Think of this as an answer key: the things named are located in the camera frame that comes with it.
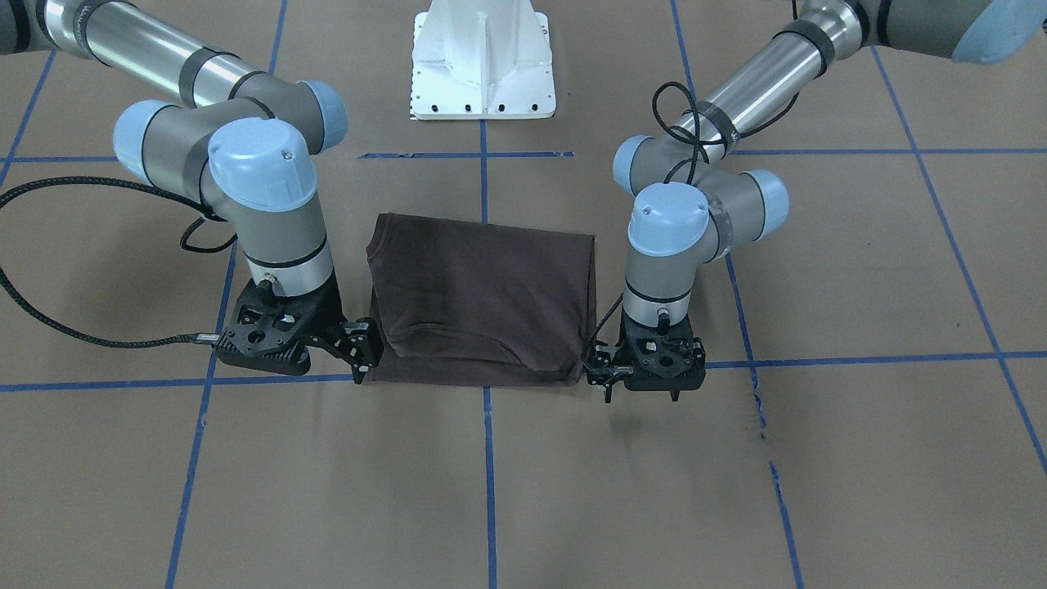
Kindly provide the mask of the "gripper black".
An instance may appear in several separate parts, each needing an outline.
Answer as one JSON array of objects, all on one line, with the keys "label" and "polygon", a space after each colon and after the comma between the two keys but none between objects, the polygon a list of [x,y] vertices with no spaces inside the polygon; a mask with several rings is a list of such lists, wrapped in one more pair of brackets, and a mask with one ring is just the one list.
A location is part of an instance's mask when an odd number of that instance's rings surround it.
[{"label": "gripper black", "polygon": [[622,314],[618,342],[609,346],[592,339],[583,349],[582,365],[588,384],[602,388],[605,405],[612,402],[616,383],[631,391],[668,391],[671,402],[678,402],[681,391],[701,387],[706,352],[689,316],[659,331]]},{"label": "gripper black", "polygon": [[363,383],[371,368],[377,366],[382,358],[384,347],[376,321],[371,317],[359,317],[356,321],[346,318],[334,275],[317,290],[295,297],[281,297],[269,280],[250,282],[236,299],[236,313],[242,304],[280,305],[300,316],[304,323],[300,336],[307,350],[322,349],[344,361],[351,366],[352,380],[356,385]]}]

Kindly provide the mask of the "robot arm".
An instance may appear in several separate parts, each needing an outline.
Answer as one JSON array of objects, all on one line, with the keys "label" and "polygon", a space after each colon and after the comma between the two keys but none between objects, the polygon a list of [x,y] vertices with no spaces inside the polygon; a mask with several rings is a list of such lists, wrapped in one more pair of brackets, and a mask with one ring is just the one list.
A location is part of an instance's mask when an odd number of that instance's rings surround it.
[{"label": "robot arm", "polygon": [[666,82],[651,100],[661,137],[631,137],[612,158],[614,181],[633,198],[616,344],[591,335],[588,384],[696,390],[707,355],[689,310],[701,264],[777,231],[788,188],[767,169],[718,167],[744,139],[778,122],[809,83],[866,46],[992,65],[1042,29],[1043,1],[805,1],[762,50],[706,98]]},{"label": "robot arm", "polygon": [[40,312],[7,277],[2,288],[34,320],[112,349],[206,344],[229,366],[299,376],[310,352],[346,362],[354,383],[380,362],[374,318],[343,313],[318,195],[315,155],[348,131],[343,98],[328,83],[288,83],[232,52],[155,18],[130,1],[4,1],[2,53],[62,50],[127,72],[165,93],[128,107],[112,133],[133,176],[49,178],[2,194],[63,184],[143,191],[190,206],[200,221],[228,223],[250,279],[231,323],[216,333],[151,340],[95,338]]}]

